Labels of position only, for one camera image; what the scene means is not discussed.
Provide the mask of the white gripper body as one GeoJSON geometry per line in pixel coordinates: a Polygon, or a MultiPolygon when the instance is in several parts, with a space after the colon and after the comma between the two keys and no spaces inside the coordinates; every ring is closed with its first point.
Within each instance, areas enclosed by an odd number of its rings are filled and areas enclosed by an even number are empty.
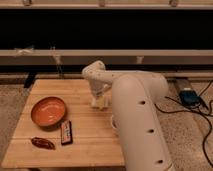
{"type": "Polygon", "coordinates": [[[92,90],[92,95],[95,99],[98,99],[103,96],[104,93],[110,90],[109,85],[104,85],[102,89],[100,90],[92,90]]]}

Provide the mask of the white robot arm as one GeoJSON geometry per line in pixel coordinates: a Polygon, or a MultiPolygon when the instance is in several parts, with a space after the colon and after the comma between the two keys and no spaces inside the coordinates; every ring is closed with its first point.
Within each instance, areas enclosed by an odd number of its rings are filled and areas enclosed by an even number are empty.
{"type": "Polygon", "coordinates": [[[112,91],[112,113],[120,138],[126,171],[175,171],[155,104],[168,92],[160,73],[107,70],[96,61],[82,70],[98,99],[112,91]]]}

